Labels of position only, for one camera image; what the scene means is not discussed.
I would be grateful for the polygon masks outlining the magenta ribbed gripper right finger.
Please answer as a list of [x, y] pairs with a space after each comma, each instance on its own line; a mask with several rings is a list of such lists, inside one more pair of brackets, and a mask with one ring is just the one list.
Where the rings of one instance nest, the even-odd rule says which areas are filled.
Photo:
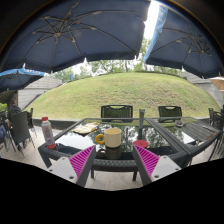
[[143, 185], [148, 185], [180, 170], [180, 167], [167, 155], [158, 156], [137, 145], [133, 145], [132, 154]]

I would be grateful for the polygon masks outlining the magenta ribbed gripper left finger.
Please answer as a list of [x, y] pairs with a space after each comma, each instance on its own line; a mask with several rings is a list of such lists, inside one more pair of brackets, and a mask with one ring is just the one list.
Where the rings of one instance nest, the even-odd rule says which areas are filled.
[[84, 187], [94, 159], [96, 157], [96, 146], [92, 145], [71, 157], [61, 157], [48, 171], [65, 180]]

